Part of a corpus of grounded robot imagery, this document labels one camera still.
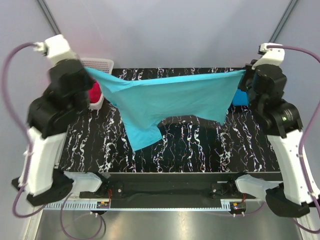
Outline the red t shirt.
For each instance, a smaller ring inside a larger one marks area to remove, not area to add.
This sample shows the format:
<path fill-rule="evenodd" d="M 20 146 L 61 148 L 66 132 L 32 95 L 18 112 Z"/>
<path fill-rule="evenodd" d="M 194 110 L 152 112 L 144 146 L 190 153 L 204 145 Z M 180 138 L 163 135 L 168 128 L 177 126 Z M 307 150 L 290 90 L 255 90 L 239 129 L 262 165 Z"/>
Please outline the red t shirt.
<path fill-rule="evenodd" d="M 93 87 L 88 91 L 90 104 L 96 104 L 101 98 L 102 92 L 100 85 L 97 81 L 94 81 Z"/>

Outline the small circuit board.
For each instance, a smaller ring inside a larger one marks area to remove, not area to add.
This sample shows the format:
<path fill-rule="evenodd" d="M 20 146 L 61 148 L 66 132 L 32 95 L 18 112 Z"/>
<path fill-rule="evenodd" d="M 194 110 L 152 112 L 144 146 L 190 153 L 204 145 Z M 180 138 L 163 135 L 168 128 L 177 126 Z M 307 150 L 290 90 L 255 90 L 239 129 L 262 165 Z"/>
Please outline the small circuit board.
<path fill-rule="evenodd" d="M 98 201 L 96 204 L 96 207 L 98 209 L 109 209 L 110 208 L 110 202 L 109 201 Z"/>
<path fill-rule="evenodd" d="M 232 208 L 234 210 L 246 209 L 247 208 L 247 204 L 244 201 L 243 202 L 233 202 L 232 203 Z"/>

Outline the aluminium front frame rail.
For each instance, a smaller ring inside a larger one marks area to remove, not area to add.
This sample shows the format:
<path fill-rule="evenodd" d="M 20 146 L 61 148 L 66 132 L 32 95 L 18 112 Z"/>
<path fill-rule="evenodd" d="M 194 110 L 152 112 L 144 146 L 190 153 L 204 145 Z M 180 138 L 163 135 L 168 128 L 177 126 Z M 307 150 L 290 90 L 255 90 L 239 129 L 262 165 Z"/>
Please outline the aluminium front frame rail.
<path fill-rule="evenodd" d="M 45 194 L 44 196 L 36 196 L 35 203 L 40 207 L 46 207 L 46 205 L 48 205 L 50 203 L 55 203 L 55 202 L 59 202 L 59 201 L 95 201 L 95 202 L 108 201 L 108 202 L 110 202 L 110 208 L 111 208 L 111 198 L 110 197 L 107 197 L 107 199 L 103 199 L 103 200 L 80 198 L 81 192 L 90 192 L 90 191 L 70 192 L 68 189 L 64 189 L 61 192 L 56 192 L 53 194 Z M 252 196 L 247 193 L 244 193 L 244 194 L 248 195 L 249 198 L 243 199 L 241 201 L 236 200 L 236 199 L 235 200 L 222 199 L 222 200 L 220 200 L 220 203 L 222 204 L 222 206 L 221 207 L 213 207 L 213 208 L 223 208 L 226 201 L 229 202 L 226 206 L 228 209 L 231 208 L 231 204 L 234 202 L 245 202 L 246 203 L 247 201 L 255 201 L 255 202 L 262 201 L 261 197 L 255 197 L 255 196 Z"/>

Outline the folded blue t shirt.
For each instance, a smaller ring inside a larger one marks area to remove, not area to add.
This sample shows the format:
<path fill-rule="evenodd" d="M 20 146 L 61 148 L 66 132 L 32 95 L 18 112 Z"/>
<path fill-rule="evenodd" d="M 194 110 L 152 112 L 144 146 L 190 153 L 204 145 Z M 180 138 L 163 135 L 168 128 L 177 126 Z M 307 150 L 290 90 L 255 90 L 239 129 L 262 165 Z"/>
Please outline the folded blue t shirt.
<path fill-rule="evenodd" d="M 248 107 L 249 99 L 247 92 L 237 89 L 232 99 L 232 105 Z"/>

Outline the left aluminium corner post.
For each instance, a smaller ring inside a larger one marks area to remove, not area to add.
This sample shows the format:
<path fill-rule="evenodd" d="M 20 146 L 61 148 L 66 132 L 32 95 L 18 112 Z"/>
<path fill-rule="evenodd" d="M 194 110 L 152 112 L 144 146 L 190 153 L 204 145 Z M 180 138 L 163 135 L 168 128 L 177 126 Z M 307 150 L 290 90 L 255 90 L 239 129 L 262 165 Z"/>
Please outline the left aluminium corner post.
<path fill-rule="evenodd" d="M 35 0 L 40 11 L 42 12 L 45 20 L 47 21 L 50 29 L 55 35 L 60 35 L 62 32 L 58 26 L 57 21 L 55 20 L 47 2 L 45 0 Z"/>

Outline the right small circuit board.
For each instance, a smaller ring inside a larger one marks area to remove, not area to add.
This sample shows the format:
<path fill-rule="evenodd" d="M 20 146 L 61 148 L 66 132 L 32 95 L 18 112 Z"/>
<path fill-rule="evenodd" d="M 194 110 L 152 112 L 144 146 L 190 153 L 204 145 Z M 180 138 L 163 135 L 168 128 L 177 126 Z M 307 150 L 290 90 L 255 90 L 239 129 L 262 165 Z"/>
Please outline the right small circuit board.
<path fill-rule="evenodd" d="M 233 202 L 232 203 L 232 208 L 234 210 L 246 209 L 247 208 L 247 204 L 244 201 L 243 202 Z"/>

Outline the folded black t shirt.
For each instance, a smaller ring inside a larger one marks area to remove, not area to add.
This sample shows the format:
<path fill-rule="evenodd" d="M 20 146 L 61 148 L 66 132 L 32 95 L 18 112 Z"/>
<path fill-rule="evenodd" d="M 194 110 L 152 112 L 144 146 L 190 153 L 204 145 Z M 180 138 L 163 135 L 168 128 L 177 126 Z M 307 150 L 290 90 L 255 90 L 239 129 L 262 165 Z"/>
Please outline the folded black t shirt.
<path fill-rule="evenodd" d="M 250 108 L 248 106 L 234 106 L 231 105 L 228 110 L 227 110 L 227 114 L 231 115 L 231 114 L 244 114 L 246 112 L 250 112 Z"/>

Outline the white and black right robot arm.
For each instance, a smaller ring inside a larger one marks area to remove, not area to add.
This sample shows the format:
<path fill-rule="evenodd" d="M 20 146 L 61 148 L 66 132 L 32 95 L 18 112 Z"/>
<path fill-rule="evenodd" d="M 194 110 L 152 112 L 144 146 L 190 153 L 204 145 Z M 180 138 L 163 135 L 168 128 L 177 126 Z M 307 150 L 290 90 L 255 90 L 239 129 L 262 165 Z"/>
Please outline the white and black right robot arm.
<path fill-rule="evenodd" d="M 304 150 L 310 128 L 303 128 L 298 109 L 283 99 L 287 77 L 280 65 L 285 50 L 320 59 L 306 49 L 263 43 L 258 51 L 261 58 L 245 66 L 238 87 L 247 93 L 249 109 L 275 152 L 283 182 L 276 184 L 238 173 L 227 185 L 227 192 L 235 199 L 243 194 L 261 199 L 279 217 L 300 218 L 310 213 L 310 207 L 319 206 L 320 189 Z"/>

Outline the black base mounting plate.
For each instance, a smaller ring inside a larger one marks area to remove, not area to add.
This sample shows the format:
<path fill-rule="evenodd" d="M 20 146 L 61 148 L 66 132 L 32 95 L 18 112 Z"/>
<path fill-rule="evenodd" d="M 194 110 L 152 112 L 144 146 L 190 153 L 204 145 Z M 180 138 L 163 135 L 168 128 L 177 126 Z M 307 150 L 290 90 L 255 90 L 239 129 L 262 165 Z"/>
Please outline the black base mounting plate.
<path fill-rule="evenodd" d="M 98 192 L 81 192 L 81 199 L 110 197 L 115 209 L 208 209 L 221 200 L 248 199 L 229 183 L 236 173 L 110 173 Z"/>

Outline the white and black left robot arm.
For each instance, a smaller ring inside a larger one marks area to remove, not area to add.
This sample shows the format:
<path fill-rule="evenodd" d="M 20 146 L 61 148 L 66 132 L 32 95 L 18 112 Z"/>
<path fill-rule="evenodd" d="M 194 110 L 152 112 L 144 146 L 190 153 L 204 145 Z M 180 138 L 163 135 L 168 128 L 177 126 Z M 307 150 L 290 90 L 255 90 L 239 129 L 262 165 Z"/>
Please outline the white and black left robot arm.
<path fill-rule="evenodd" d="M 27 201 L 34 207 L 60 201 L 70 193 L 91 192 L 103 198 L 108 186 L 98 174 L 56 168 L 69 125 L 89 109 L 88 91 L 94 80 L 63 35 L 35 43 L 35 50 L 52 63 L 48 70 L 50 84 L 29 105 L 26 159 L 21 176 L 11 183 L 26 192 Z"/>

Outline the white plastic basket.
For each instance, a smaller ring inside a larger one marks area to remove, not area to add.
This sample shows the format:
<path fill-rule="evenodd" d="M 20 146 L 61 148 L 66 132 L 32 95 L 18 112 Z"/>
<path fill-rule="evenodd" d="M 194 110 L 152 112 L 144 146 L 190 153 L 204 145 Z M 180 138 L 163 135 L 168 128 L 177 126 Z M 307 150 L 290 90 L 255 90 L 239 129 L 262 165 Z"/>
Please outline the white plastic basket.
<path fill-rule="evenodd" d="M 111 74 L 114 62 L 110 59 L 104 59 L 104 58 L 89 58 L 89 57 L 83 57 L 80 59 L 85 67 L 93 68 L 95 70 Z M 104 102 L 104 96 L 101 93 L 101 97 L 98 103 L 90 104 L 89 109 L 91 110 L 100 110 L 103 102 Z"/>

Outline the right aluminium corner post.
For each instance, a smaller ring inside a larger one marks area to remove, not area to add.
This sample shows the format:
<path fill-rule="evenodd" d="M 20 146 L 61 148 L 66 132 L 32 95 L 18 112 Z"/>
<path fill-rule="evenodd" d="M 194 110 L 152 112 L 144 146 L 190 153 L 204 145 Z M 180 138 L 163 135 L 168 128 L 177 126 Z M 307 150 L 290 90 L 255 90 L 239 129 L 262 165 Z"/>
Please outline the right aluminium corner post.
<path fill-rule="evenodd" d="M 281 35 L 282 31 L 284 30 L 287 22 L 289 21 L 292 13 L 298 6 L 300 0 L 290 0 L 286 9 L 284 10 L 280 20 L 278 21 L 273 33 L 271 34 L 269 38 L 269 43 L 276 43 L 279 36 Z"/>

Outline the light cyan t shirt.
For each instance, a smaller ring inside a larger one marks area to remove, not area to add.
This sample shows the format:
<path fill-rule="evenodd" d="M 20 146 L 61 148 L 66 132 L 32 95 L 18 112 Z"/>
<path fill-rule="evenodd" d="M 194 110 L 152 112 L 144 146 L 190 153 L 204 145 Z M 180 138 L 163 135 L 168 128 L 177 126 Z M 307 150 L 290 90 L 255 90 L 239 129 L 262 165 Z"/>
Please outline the light cyan t shirt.
<path fill-rule="evenodd" d="M 86 68 L 122 118 L 133 151 L 162 139 L 158 124 L 170 117 L 196 116 L 224 124 L 244 70 L 123 80 Z"/>

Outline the left small circuit board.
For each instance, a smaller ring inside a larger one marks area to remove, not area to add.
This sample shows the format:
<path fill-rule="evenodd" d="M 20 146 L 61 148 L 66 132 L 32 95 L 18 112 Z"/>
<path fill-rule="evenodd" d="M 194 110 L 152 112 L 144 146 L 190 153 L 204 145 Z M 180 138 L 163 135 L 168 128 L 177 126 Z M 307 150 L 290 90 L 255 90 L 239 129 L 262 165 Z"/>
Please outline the left small circuit board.
<path fill-rule="evenodd" d="M 98 201 L 96 204 L 96 207 L 98 209 L 109 209 L 110 208 L 110 202 L 109 201 Z"/>

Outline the aluminium corner post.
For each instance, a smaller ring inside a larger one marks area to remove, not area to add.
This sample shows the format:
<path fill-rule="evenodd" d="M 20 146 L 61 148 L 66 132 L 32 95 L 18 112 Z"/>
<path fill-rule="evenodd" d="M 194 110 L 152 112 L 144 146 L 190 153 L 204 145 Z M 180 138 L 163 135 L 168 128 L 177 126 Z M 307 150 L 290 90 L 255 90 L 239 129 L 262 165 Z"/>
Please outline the aluminium corner post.
<path fill-rule="evenodd" d="M 298 6 L 300 0 L 290 0 L 286 9 L 284 10 L 280 20 L 278 21 L 273 33 L 271 34 L 269 38 L 269 43 L 276 43 L 279 36 L 281 35 L 282 31 L 284 30 L 287 22 L 289 21 L 292 13 Z"/>
<path fill-rule="evenodd" d="M 50 29 L 55 35 L 60 35 L 62 32 L 58 26 L 57 21 L 55 20 L 47 2 L 45 0 L 35 0 L 40 11 L 42 12 L 45 20 L 47 21 Z"/>

